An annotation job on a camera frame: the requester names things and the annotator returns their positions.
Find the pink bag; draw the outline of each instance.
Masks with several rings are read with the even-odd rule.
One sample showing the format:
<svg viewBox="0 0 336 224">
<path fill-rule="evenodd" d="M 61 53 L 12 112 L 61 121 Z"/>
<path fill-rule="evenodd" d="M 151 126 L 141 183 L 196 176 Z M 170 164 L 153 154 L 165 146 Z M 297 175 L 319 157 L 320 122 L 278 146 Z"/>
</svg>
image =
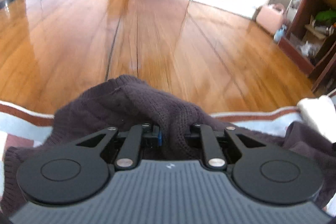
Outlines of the pink bag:
<svg viewBox="0 0 336 224">
<path fill-rule="evenodd" d="M 282 4 L 264 5 L 257 16 L 256 21 L 271 35 L 274 35 L 286 21 L 285 10 L 286 9 Z"/>
</svg>

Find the white plush object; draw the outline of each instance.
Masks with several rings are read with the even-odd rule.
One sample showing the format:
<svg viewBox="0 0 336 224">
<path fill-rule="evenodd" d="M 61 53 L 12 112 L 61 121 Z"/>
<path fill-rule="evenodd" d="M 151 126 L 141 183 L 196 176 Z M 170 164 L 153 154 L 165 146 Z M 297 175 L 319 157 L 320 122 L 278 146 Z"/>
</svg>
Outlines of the white plush object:
<svg viewBox="0 0 336 224">
<path fill-rule="evenodd" d="M 297 103 L 297 107 L 308 126 L 318 131 L 330 142 L 336 142 L 336 110 L 328 96 L 302 99 Z"/>
</svg>

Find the gray panel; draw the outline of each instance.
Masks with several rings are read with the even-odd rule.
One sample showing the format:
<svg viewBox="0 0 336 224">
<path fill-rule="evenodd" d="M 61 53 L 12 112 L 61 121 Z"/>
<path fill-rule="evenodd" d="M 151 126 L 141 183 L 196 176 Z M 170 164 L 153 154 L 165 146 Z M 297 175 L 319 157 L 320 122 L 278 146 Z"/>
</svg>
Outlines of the gray panel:
<svg viewBox="0 0 336 224">
<path fill-rule="evenodd" d="M 68 207 L 27 203 L 14 224 L 108 223 L 328 223 L 330 217 L 308 202 L 290 207 L 257 203 L 239 193 L 224 173 L 194 161 L 143 160 L 117 172 L 98 195 Z"/>
</svg>

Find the black circular disc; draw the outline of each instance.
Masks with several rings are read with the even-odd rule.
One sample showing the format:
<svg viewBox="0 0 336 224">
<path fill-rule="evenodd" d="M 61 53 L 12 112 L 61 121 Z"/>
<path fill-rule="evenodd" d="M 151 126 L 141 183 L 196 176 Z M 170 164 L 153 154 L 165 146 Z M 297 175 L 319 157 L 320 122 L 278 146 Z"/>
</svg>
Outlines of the black circular disc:
<svg viewBox="0 0 336 224">
<path fill-rule="evenodd" d="M 45 152 L 25 161 L 17 172 L 17 182 L 29 199 L 50 205 L 84 200 L 108 178 L 108 166 L 99 155 L 79 146 Z"/>
<path fill-rule="evenodd" d="M 278 147 L 244 151 L 232 178 L 248 196 L 272 204 L 310 200 L 323 182 L 322 172 L 312 160 Z"/>
</svg>

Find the wooden floor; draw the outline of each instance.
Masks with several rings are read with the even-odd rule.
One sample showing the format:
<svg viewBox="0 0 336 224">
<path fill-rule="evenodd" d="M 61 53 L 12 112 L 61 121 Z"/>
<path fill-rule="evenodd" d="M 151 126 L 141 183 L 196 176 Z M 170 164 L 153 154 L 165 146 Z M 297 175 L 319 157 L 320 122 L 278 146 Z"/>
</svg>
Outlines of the wooden floor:
<svg viewBox="0 0 336 224">
<path fill-rule="evenodd" d="M 0 10 L 0 100 L 54 113 L 121 74 L 206 112 L 272 111 L 311 82 L 254 22 L 186 0 L 15 0 Z"/>
</svg>

